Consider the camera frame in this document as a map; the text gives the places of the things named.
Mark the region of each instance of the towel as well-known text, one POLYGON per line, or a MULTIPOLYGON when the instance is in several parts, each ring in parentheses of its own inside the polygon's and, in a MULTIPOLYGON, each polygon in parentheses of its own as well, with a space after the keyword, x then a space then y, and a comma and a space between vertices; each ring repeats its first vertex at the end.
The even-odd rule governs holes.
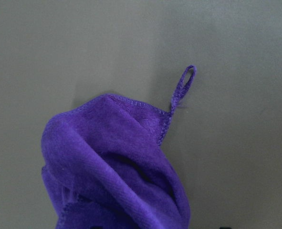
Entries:
POLYGON ((56 229, 188 228, 188 198, 160 145, 195 74, 183 72, 169 112, 103 94, 49 120, 42 178, 56 229))

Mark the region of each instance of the purple fabric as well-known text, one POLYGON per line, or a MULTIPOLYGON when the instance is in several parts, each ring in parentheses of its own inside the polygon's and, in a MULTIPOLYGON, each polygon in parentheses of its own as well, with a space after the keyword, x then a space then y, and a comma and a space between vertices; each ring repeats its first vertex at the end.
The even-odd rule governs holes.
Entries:
POLYGON ((159 146, 195 74, 184 71, 170 112, 103 94, 48 122, 42 178, 57 229, 188 228, 187 196, 159 146))

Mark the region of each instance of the cloth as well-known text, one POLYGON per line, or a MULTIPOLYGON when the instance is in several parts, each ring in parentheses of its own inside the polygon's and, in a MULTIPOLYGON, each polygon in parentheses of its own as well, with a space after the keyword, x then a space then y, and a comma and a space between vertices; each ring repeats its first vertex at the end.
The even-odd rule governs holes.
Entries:
POLYGON ((47 123, 42 178, 56 229, 188 228, 188 198, 160 145, 195 74, 184 71, 170 112, 103 94, 47 123))

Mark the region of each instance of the purple loop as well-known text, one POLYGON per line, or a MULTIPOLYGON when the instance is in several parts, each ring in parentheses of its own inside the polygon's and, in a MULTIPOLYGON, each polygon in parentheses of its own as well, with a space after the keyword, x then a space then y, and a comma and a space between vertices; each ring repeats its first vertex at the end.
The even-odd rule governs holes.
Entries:
POLYGON ((194 65, 190 65, 188 66, 185 71, 183 72, 178 84, 177 84, 177 87, 173 93, 173 96, 171 98, 171 114, 174 113, 178 103, 180 102, 181 99, 183 99, 183 97, 186 95, 186 93, 188 92, 191 84, 192 84, 192 81, 194 79, 194 76, 196 75, 196 72, 197 72, 197 69, 196 69, 196 66, 194 65), (188 73, 188 71, 190 69, 193 69, 193 73, 191 74, 188 82, 183 86, 183 81, 185 79, 185 76, 186 74, 188 73))

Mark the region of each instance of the gray surface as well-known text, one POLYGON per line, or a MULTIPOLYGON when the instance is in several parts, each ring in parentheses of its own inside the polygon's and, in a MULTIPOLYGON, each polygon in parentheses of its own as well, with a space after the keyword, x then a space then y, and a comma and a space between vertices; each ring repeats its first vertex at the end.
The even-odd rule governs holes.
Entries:
POLYGON ((56 223, 49 118, 107 91, 167 110, 191 63, 162 145, 190 228, 282 229, 282 0, 0 0, 0 229, 56 223))

